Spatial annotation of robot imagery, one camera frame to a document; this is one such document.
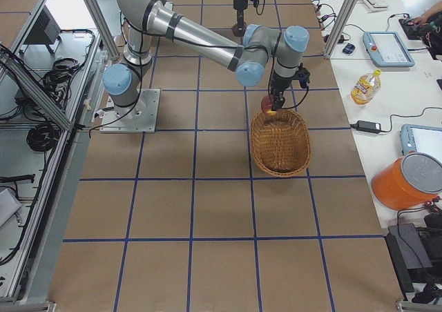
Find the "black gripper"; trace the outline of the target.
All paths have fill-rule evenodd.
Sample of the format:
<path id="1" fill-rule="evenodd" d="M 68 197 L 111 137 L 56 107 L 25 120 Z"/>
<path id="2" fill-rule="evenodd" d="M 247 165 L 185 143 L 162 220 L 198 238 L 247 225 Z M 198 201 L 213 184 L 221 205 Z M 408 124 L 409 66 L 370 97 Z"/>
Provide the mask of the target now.
<path id="1" fill-rule="evenodd" d="M 243 37 L 247 29 L 244 21 L 244 10 L 236 10 L 236 23 L 231 27 L 232 33 L 236 37 Z"/>
<path id="2" fill-rule="evenodd" d="M 290 87 L 294 75 L 283 77 L 275 70 L 270 78 L 270 100 L 273 101 L 272 111 L 281 110 L 285 104 L 284 92 Z"/>

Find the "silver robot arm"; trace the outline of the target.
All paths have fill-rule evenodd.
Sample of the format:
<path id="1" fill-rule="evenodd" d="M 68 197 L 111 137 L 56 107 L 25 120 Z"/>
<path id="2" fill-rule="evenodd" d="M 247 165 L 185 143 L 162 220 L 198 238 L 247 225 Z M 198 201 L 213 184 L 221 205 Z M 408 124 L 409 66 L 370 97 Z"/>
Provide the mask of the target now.
<path id="1" fill-rule="evenodd" d="M 248 7 L 249 0 L 233 0 L 233 9 L 236 11 L 236 23 L 232 26 L 233 35 L 242 37 L 247 28 L 244 21 L 244 11 Z"/>
<path id="2" fill-rule="evenodd" d="M 309 33 L 302 26 L 289 26 L 278 32 L 251 24 L 246 27 L 243 42 L 237 44 L 167 8 L 165 3 L 166 0 L 117 0 L 129 26 L 140 37 L 163 37 L 186 46 L 233 71 L 244 87 L 259 84 L 270 61 L 270 112 L 284 109 L 284 92 L 293 81 L 309 90 L 310 73 L 302 64 Z"/>

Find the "operator hand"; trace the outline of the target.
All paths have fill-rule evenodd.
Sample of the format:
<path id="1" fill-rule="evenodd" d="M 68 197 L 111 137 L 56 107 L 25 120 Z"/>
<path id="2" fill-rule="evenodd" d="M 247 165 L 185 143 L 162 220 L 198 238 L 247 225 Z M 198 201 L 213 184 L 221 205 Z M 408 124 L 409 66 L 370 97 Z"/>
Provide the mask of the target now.
<path id="1" fill-rule="evenodd" d="M 422 15 L 414 18 L 414 23 L 418 26 L 427 23 L 427 20 L 431 17 L 432 13 L 430 11 L 424 12 Z"/>

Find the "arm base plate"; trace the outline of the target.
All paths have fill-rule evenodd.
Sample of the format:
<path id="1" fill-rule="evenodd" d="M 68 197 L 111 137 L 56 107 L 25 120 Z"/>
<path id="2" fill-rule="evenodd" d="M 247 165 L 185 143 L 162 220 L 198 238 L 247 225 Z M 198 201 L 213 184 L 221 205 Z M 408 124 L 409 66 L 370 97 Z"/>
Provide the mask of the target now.
<path id="1" fill-rule="evenodd" d="M 135 108 L 120 108 L 108 96 L 107 105 L 113 107 L 102 115 L 101 133 L 154 133 L 160 104 L 160 89 L 141 89 Z"/>

